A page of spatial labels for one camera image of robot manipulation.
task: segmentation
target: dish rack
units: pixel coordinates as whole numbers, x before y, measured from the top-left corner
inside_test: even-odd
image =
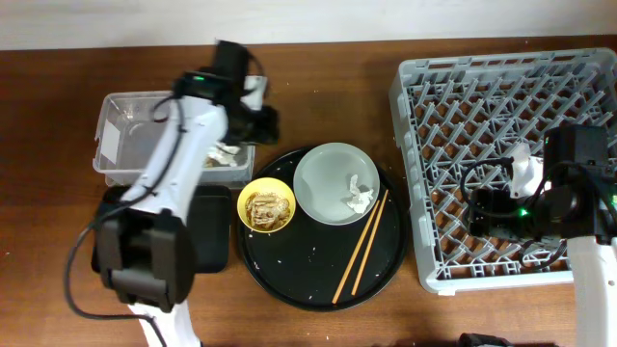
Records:
[[[566,123],[606,127],[614,170],[616,82],[617,56],[605,48],[419,59],[399,66],[389,102],[426,290],[454,295],[572,282],[567,256],[529,272],[518,261],[520,245],[468,235],[458,183],[471,163],[508,156],[520,142],[542,156],[544,133]],[[508,184],[502,168],[482,166],[467,187]],[[536,249],[523,261],[535,265],[549,257],[549,251]]]

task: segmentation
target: food in bowl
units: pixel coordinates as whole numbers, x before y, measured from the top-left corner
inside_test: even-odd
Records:
[[[273,230],[284,226],[289,219],[289,200],[275,193],[252,193],[246,202],[251,227]]]

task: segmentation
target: chopstick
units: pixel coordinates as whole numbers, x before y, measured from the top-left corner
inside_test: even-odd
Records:
[[[368,217],[368,222],[366,222],[366,226],[364,226],[364,230],[362,231],[362,235],[360,236],[360,240],[358,240],[358,245],[356,245],[356,249],[354,253],[351,255],[351,259],[349,259],[349,264],[347,264],[347,269],[345,269],[345,273],[343,274],[343,278],[340,279],[340,283],[338,284],[338,289],[336,290],[335,296],[332,298],[332,303],[336,304],[338,301],[338,297],[340,296],[340,291],[343,290],[343,286],[345,285],[345,281],[347,280],[347,276],[349,276],[349,271],[351,271],[352,266],[354,266],[354,261],[356,260],[356,256],[360,251],[360,247],[362,246],[362,241],[364,241],[364,237],[366,236],[366,232],[370,227],[370,223],[373,221],[373,217],[375,216],[375,211],[377,211],[377,207],[379,207],[379,201],[375,202],[375,207],[373,211],[370,213],[370,217]]]
[[[360,270],[358,270],[358,276],[356,277],[356,282],[354,283],[354,289],[351,291],[351,295],[356,295],[356,290],[358,290],[358,284],[360,284],[360,278],[362,277],[362,272],[364,271],[364,265],[366,265],[366,260],[368,259],[370,248],[371,246],[373,246],[373,240],[375,239],[375,234],[377,233],[377,228],[379,227],[379,221],[381,221],[382,219],[382,212],[384,211],[384,205],[386,205],[387,197],[388,190],[386,190],[386,192],[384,193],[384,199],[382,205],[379,207],[379,213],[377,214],[377,220],[375,220],[375,226],[373,226],[373,231],[370,233],[370,237],[368,238],[366,251],[364,251],[364,258],[362,259],[362,264],[360,264]]]

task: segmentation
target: robotic arm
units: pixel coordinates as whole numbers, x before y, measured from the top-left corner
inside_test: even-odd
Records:
[[[559,246],[550,261],[531,267],[523,263],[521,251],[522,266],[531,270],[550,265],[567,243],[577,295],[577,346],[615,346],[617,186],[606,131],[582,125],[549,130],[544,165],[538,163],[542,160],[528,154],[490,163],[512,166],[512,191],[473,191],[469,233],[547,249]],[[463,175],[462,186],[472,169]]]
[[[167,125],[144,172],[112,211],[80,234],[69,254],[65,294],[77,314],[97,320],[139,318],[149,346],[201,345],[186,302],[196,274],[186,220],[203,162],[219,141],[272,144],[279,138],[277,112],[262,105],[265,77],[247,77],[251,60],[245,47],[220,41],[212,67],[186,72],[175,82],[163,101],[175,103],[171,115],[153,120]],[[90,314],[73,302],[70,266],[92,228],[93,267],[136,315]]]

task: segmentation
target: bowl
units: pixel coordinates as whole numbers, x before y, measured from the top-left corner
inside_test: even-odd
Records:
[[[373,190],[373,200],[364,213],[356,213],[347,201],[351,177],[357,174],[361,192]],[[315,221],[330,226],[356,222],[368,213],[379,196],[379,173],[373,161],[360,149],[347,144],[325,144],[305,155],[293,176],[296,200]]]
[[[254,193],[274,193],[281,198],[287,199],[289,201],[289,218],[287,219],[287,222],[285,222],[285,224],[281,227],[272,230],[252,227],[247,216],[246,204],[249,197]],[[257,232],[270,233],[279,231],[289,224],[289,221],[291,221],[291,219],[293,218],[293,214],[296,212],[296,198],[294,197],[291,188],[289,188],[289,186],[287,186],[284,182],[275,178],[264,177],[256,179],[253,182],[249,183],[246,187],[244,187],[242,192],[240,192],[240,196],[238,197],[237,207],[238,216],[240,217],[240,220],[242,221],[242,223],[244,223],[245,226]]]

